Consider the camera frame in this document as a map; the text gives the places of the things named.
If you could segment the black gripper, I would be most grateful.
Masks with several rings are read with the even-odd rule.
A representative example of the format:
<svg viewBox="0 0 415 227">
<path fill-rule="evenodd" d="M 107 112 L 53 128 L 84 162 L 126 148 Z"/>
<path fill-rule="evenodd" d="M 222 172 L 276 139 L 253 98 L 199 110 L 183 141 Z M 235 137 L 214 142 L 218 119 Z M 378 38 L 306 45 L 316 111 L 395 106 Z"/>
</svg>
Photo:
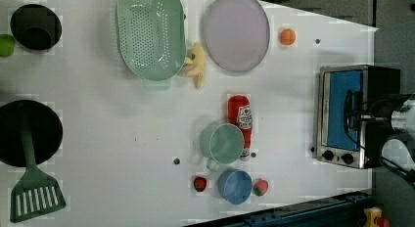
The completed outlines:
<svg viewBox="0 0 415 227">
<path fill-rule="evenodd" d="M 367 136 L 392 136 L 409 130 L 410 94 L 386 94 L 361 104 L 361 122 Z"/>
</svg>

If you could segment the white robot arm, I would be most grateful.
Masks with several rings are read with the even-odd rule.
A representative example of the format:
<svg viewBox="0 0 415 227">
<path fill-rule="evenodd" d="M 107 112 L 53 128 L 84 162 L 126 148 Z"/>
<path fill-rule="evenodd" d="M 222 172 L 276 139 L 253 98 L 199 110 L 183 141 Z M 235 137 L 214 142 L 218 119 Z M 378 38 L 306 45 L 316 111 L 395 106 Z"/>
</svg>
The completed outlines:
<svg viewBox="0 0 415 227">
<path fill-rule="evenodd" d="M 379 126 L 376 160 L 387 170 L 414 180 L 414 95 L 386 95 L 364 104 L 360 120 Z"/>
</svg>

